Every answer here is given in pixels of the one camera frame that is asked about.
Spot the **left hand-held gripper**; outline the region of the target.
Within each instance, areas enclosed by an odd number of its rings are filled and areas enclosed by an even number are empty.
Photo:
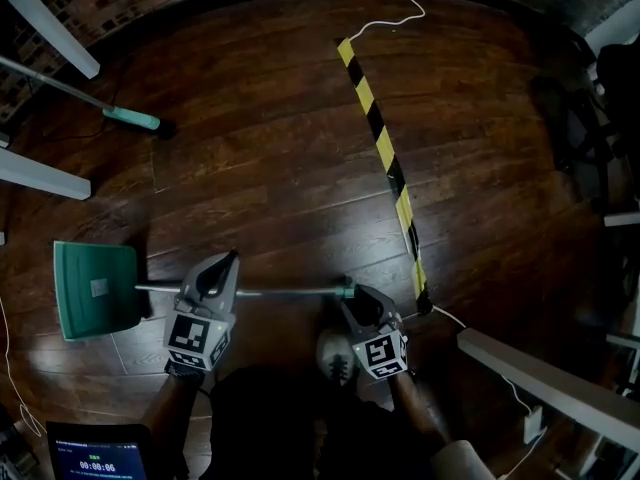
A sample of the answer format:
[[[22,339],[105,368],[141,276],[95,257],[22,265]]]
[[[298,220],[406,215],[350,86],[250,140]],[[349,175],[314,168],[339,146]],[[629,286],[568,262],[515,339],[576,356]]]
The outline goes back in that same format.
[[[235,250],[207,258],[184,278],[166,318],[163,345],[178,364],[213,371],[231,342],[240,260]]]

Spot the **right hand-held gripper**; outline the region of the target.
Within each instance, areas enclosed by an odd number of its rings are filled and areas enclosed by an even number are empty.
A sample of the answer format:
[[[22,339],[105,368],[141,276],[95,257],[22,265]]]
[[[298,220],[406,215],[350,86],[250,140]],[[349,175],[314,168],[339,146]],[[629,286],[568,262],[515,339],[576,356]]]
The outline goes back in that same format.
[[[380,329],[395,327],[397,311],[394,301],[381,291],[362,284],[353,296],[341,300],[341,309],[355,339],[364,339],[367,326]],[[373,379],[385,379],[408,370],[408,337],[395,329],[352,346],[355,356]]]

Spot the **green dustpan with metal handle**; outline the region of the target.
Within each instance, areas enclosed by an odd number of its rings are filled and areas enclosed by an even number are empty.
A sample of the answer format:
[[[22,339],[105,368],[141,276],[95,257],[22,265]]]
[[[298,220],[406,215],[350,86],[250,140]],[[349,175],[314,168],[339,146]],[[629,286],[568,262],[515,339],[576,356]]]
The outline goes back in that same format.
[[[142,282],[136,251],[125,245],[56,241],[53,273],[59,321],[67,341],[128,330],[149,312],[141,294],[178,296],[182,282]],[[238,297],[353,296],[354,283],[313,288],[236,288]]]

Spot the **person's right forearm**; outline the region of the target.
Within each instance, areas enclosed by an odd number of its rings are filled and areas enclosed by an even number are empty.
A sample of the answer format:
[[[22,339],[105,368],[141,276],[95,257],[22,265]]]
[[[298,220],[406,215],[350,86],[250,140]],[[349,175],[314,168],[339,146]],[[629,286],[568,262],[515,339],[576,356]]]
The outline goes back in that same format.
[[[388,383],[394,409],[417,433],[427,438],[437,448],[443,447],[446,440],[424,404],[411,375],[406,371],[400,372],[392,376]]]

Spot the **person's left forearm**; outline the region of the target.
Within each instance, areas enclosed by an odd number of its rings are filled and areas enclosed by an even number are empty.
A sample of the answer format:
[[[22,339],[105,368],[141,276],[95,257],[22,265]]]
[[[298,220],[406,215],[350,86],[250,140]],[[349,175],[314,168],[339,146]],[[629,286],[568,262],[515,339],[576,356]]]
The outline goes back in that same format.
[[[158,449],[181,452],[199,387],[169,375],[144,413],[142,424]]]

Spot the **person's right white shoe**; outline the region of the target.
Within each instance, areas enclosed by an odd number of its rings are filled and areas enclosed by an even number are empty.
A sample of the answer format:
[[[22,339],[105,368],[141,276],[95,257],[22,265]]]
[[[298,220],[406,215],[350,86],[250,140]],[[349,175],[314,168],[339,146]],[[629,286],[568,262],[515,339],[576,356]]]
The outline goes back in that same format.
[[[338,329],[325,329],[316,346],[316,362],[323,375],[335,385],[346,386],[356,374],[356,356],[348,337]]]

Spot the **black patterned wristband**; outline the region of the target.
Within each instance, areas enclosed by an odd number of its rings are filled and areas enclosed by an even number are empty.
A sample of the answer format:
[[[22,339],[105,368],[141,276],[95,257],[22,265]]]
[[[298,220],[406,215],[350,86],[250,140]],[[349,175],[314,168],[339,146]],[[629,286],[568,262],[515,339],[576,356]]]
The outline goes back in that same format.
[[[181,379],[196,386],[201,386],[205,378],[205,372],[202,369],[184,365],[182,363],[177,363],[171,360],[166,363],[164,371],[170,376]]]

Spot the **person's black trousers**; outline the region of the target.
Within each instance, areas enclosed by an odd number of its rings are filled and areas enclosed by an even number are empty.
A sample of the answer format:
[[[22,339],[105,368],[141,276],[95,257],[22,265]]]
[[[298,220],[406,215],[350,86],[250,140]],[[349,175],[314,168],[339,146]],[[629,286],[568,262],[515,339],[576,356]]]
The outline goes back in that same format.
[[[445,442],[351,387],[240,369],[210,393],[211,461],[199,480],[435,480]]]

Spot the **yellow black striped floor tape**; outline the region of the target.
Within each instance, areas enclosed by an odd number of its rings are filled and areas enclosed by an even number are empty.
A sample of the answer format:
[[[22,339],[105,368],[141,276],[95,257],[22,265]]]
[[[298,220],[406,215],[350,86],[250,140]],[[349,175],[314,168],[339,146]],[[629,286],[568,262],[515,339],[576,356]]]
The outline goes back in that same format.
[[[349,79],[371,130],[378,156],[394,198],[394,207],[404,236],[408,254],[412,258],[411,280],[414,298],[419,314],[428,314],[434,307],[427,286],[427,278],[422,264],[420,242],[408,186],[401,165],[395,153],[391,137],[383,116],[373,95],[369,82],[355,56],[348,38],[336,41],[338,54],[348,72]]]

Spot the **person's beige shirt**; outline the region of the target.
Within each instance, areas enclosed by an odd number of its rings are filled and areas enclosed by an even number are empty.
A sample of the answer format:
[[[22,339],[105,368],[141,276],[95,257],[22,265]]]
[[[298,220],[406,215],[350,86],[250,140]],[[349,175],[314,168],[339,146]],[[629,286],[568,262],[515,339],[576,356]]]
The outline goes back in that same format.
[[[447,444],[431,457],[430,464],[436,480],[496,480],[467,440]]]

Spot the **grey desk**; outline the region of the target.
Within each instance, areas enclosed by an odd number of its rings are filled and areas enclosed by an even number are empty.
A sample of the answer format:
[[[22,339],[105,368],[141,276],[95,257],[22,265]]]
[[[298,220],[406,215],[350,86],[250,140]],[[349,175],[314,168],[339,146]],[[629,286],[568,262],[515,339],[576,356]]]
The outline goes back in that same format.
[[[457,335],[461,351],[581,425],[640,454],[640,403],[567,373],[475,329]]]

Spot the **white power adapter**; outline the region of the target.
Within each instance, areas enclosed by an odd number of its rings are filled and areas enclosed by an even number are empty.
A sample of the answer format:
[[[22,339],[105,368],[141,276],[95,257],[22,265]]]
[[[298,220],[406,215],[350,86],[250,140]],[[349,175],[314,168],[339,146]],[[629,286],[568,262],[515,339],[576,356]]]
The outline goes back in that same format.
[[[525,445],[534,441],[543,431],[542,407],[535,406],[525,417],[523,426],[523,442]]]

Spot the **black tablet with timer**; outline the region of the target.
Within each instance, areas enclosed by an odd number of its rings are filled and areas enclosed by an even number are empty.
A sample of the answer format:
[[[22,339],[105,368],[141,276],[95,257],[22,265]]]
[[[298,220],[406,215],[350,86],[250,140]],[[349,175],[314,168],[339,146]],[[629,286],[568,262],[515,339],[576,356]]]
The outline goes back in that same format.
[[[150,480],[150,432],[141,424],[49,421],[46,434],[56,480]]]

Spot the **white square table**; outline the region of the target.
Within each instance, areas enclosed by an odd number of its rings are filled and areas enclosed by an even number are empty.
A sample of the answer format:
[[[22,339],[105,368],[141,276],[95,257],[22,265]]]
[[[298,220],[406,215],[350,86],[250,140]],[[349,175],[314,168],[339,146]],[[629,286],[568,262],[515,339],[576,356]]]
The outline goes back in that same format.
[[[100,64],[49,11],[41,0],[6,0],[64,59],[91,79]],[[91,183],[0,147],[0,181],[75,200],[91,196]]]

